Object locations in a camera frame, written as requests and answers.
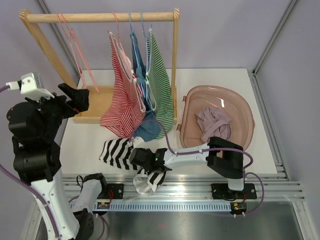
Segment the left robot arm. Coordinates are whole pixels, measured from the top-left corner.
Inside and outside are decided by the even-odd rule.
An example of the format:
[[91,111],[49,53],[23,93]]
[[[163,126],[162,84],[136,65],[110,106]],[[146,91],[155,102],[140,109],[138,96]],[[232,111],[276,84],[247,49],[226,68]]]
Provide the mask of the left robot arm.
[[58,87],[63,95],[32,87],[25,101],[7,112],[17,172],[14,181],[34,196],[50,240],[88,240],[94,233],[95,202],[108,194],[108,186],[103,174],[89,174],[70,205],[55,137],[64,119],[89,109],[90,92],[65,83]]

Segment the pink hanger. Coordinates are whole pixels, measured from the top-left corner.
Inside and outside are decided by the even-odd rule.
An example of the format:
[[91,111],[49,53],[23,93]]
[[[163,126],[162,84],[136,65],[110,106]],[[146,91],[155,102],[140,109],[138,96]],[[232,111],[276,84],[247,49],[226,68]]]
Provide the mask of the pink hanger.
[[92,83],[93,83],[93,86],[94,86],[95,91],[96,91],[98,94],[100,94],[99,87],[98,87],[98,85],[97,85],[97,83],[96,83],[96,80],[95,80],[95,78],[94,78],[94,76],[93,76],[93,73],[92,73],[92,71],[91,71],[91,69],[90,69],[90,67],[89,67],[89,63],[88,63],[88,61],[87,61],[87,58],[86,58],[85,54],[84,54],[83,51],[82,51],[82,46],[81,46],[81,44],[80,44],[80,41],[79,41],[79,38],[78,38],[77,34],[76,34],[76,42],[77,42],[78,50],[80,51],[80,54],[81,54],[81,63],[82,63],[82,67],[83,67],[83,76],[84,76],[84,78],[85,78],[84,70],[87,70],[87,72],[88,72],[88,74],[89,74],[89,77],[90,77],[90,79],[91,79],[91,81],[92,81]]
[[77,47],[77,41],[76,41],[76,33],[75,30],[72,27],[69,27],[68,23],[66,22],[65,17],[62,13],[56,14],[58,22],[60,24],[61,29],[63,30],[71,49],[71,53],[73,56],[73,59],[75,61],[77,73],[79,74],[79,79],[82,81],[82,87],[87,88],[85,77],[83,76],[83,65],[82,65],[82,58],[81,58],[81,52],[79,51]]
[[125,49],[123,48],[122,42],[121,42],[121,38],[120,38],[120,28],[119,28],[119,21],[117,18],[117,15],[112,12],[116,25],[117,25],[117,44],[120,47],[120,54],[119,54],[119,59],[122,65],[122,68],[124,69],[125,75],[128,78],[128,80],[133,83],[134,89],[135,89],[135,93],[138,99],[138,103],[139,103],[139,108],[140,111],[142,113],[146,112],[146,107],[145,104],[143,102],[143,98],[142,98],[142,90],[139,86],[139,83],[137,81],[137,76],[134,73],[133,69],[132,69],[132,63],[131,60],[129,59],[129,57],[127,56]]

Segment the red white striped tank top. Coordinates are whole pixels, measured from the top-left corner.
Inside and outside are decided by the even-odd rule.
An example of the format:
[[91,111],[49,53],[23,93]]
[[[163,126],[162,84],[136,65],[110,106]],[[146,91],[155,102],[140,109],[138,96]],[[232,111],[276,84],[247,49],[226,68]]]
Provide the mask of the red white striped tank top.
[[145,107],[132,63],[120,39],[111,31],[108,32],[108,37],[114,85],[111,104],[100,118],[99,124],[119,138],[128,138],[144,119]]

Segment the black white striped tank top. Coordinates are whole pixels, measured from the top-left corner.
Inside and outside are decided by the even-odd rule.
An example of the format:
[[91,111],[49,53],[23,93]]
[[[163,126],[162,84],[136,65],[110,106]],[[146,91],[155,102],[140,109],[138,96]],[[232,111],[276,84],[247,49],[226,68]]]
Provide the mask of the black white striped tank top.
[[103,144],[99,160],[118,169],[135,171],[132,182],[136,192],[140,195],[151,196],[163,184],[166,173],[147,171],[141,166],[130,163],[129,157],[132,151],[133,144],[128,138],[107,140]]

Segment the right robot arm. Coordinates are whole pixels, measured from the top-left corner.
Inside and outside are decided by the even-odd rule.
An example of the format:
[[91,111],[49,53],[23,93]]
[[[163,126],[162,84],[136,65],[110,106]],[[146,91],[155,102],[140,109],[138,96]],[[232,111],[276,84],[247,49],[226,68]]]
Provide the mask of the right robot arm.
[[138,137],[133,141],[129,162],[139,167],[133,185],[140,195],[153,195],[163,183],[166,173],[182,167],[205,166],[227,179],[227,193],[239,198],[245,192],[244,150],[220,137],[211,137],[199,146],[156,151],[149,149]]

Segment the mauve tank top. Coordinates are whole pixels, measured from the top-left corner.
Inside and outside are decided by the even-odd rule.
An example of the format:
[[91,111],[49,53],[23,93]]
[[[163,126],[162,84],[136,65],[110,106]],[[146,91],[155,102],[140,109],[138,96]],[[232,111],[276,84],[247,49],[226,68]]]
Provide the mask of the mauve tank top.
[[222,109],[215,107],[204,107],[195,113],[197,124],[199,125],[202,135],[200,139],[208,143],[211,137],[219,137],[229,140],[232,135],[231,120],[232,118]]

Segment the blue tank top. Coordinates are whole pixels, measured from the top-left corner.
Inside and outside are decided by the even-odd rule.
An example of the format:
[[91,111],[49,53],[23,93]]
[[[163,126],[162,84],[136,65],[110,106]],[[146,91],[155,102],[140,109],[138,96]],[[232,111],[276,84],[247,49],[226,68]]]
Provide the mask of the blue tank top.
[[154,140],[160,133],[160,126],[151,120],[156,119],[154,110],[156,109],[156,102],[153,94],[151,93],[150,85],[147,84],[146,79],[146,67],[144,65],[138,40],[134,31],[130,34],[131,38],[131,52],[132,52],[132,62],[133,71],[137,77],[138,86],[142,91],[142,101],[145,106],[145,116],[142,124],[134,132],[135,137],[141,137],[145,142]]

